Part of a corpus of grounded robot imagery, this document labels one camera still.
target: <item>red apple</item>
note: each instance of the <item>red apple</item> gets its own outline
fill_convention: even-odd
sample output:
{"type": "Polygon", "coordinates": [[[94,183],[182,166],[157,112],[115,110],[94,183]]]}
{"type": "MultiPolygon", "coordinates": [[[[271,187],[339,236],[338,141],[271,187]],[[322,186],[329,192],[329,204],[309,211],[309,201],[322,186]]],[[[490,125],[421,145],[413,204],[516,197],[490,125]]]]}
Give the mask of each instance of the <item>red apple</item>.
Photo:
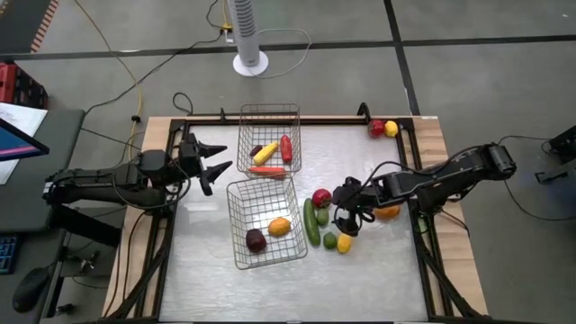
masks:
{"type": "Polygon", "coordinates": [[[384,121],[381,120],[371,120],[368,123],[368,134],[373,138],[377,138],[384,134],[384,121]]]}
{"type": "Polygon", "coordinates": [[[332,203],[332,194],[326,189],[318,189],[312,195],[312,203],[316,208],[326,208],[332,203]]]}

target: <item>white tower fan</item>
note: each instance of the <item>white tower fan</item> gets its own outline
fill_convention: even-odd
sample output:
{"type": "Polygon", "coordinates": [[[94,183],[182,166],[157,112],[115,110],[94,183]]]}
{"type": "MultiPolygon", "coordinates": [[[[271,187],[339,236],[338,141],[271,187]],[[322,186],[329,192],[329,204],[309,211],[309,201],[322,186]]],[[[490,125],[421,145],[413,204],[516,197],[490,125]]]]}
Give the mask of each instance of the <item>white tower fan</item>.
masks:
{"type": "Polygon", "coordinates": [[[232,65],[244,77],[259,76],[268,68],[268,56],[258,46],[252,0],[228,0],[238,55],[232,65]]]}

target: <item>desk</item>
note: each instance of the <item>desk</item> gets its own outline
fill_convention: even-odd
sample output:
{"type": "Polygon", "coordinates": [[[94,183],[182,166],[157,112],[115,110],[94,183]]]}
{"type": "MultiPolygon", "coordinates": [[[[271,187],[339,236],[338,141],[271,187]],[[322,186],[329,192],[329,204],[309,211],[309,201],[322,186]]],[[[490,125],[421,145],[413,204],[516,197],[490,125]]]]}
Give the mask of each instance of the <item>desk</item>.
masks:
{"type": "MultiPolygon", "coordinates": [[[[84,112],[80,110],[56,110],[46,114],[34,138],[48,146],[50,153],[18,162],[6,185],[0,188],[0,212],[3,215],[22,217],[26,213],[27,217],[49,219],[50,207],[42,199],[44,179],[50,173],[68,167],[83,119],[84,112]]],[[[58,258],[65,235],[63,229],[47,229],[23,237],[14,273],[0,275],[0,317],[3,323],[37,323],[40,320],[49,284],[34,309],[24,314],[12,308],[12,296],[30,270],[47,266],[58,258]]]]}
{"type": "MultiPolygon", "coordinates": [[[[173,118],[183,119],[184,117],[151,117],[148,120],[148,127],[144,137],[144,142],[142,144],[142,149],[165,149],[168,139],[168,130],[170,121],[173,118]]],[[[238,117],[228,117],[229,120],[233,120],[238,117]]],[[[319,116],[302,116],[301,119],[306,118],[319,118],[319,116]]],[[[359,116],[338,116],[331,118],[358,118],[359,116]]],[[[383,118],[384,116],[376,116],[374,118],[383,118]]],[[[189,120],[201,120],[201,119],[214,119],[217,121],[219,117],[186,117],[189,120]]],[[[446,153],[446,145],[444,143],[444,138],[442,136],[442,131],[440,129],[440,122],[436,117],[414,117],[414,127],[416,131],[416,137],[418,141],[418,150],[420,153],[420,158],[424,167],[434,165],[446,161],[448,155],[446,153]]],[[[448,204],[445,209],[452,213],[454,216],[461,220],[464,220],[462,215],[462,210],[460,205],[457,203],[448,204]]],[[[122,291],[124,285],[124,276],[126,275],[126,262],[127,262],[127,252],[128,252],[128,238],[134,223],[140,211],[128,208],[126,211],[126,218],[124,221],[124,227],[122,230],[121,238],[121,260],[120,260],[120,275],[118,286],[119,290],[122,291]]],[[[151,227],[151,218],[143,218],[138,227],[134,231],[132,238],[132,244],[130,247],[130,269],[127,276],[127,291],[130,291],[136,282],[140,279],[142,275],[142,268],[144,265],[144,256],[147,249],[147,244],[149,241],[149,233],[151,227]]],[[[442,259],[444,262],[445,272],[448,277],[453,282],[454,286],[462,294],[462,296],[480,313],[486,313],[486,305],[484,302],[482,288],[480,286],[480,281],[478,278],[478,273],[476,271],[476,265],[474,263],[474,257],[472,253],[472,248],[470,246],[470,240],[468,239],[466,232],[454,224],[450,220],[443,219],[442,217],[436,217],[436,231],[438,235],[438,242],[440,246],[440,251],[442,254],[442,259]]],[[[157,236],[157,247],[159,242],[163,238],[162,230],[157,236]]],[[[114,262],[114,267],[112,269],[112,278],[108,288],[108,293],[106,295],[106,300],[103,308],[103,315],[112,302],[111,312],[116,310],[118,306],[122,303],[122,298],[120,298],[121,293],[117,292],[116,298],[113,300],[113,291],[116,285],[116,274],[118,267],[118,258],[114,262]]],[[[437,289],[436,280],[433,275],[430,276],[433,287],[433,299],[436,305],[436,314],[442,314],[441,299],[439,290],[437,289]]],[[[143,316],[152,316],[154,307],[154,296],[156,293],[156,287],[158,284],[158,274],[152,278],[148,285],[146,299],[144,302],[143,316]]]]}

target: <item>monitor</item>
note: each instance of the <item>monitor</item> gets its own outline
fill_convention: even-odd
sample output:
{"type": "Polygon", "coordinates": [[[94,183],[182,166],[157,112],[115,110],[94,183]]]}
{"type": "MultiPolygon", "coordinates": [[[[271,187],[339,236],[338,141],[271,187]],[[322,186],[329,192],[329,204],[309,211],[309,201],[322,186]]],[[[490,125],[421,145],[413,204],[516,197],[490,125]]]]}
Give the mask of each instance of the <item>monitor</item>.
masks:
{"type": "Polygon", "coordinates": [[[50,149],[0,118],[0,161],[48,154],[50,149]]]}

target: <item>keyboard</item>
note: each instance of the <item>keyboard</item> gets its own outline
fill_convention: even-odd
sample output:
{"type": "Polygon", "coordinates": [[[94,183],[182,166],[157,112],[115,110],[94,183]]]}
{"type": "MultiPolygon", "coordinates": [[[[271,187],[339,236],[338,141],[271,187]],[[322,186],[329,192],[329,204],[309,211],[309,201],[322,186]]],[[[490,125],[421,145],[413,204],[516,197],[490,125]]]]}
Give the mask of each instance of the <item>keyboard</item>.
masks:
{"type": "Polygon", "coordinates": [[[14,271],[19,244],[20,239],[17,236],[0,234],[0,275],[9,275],[14,271]]]}

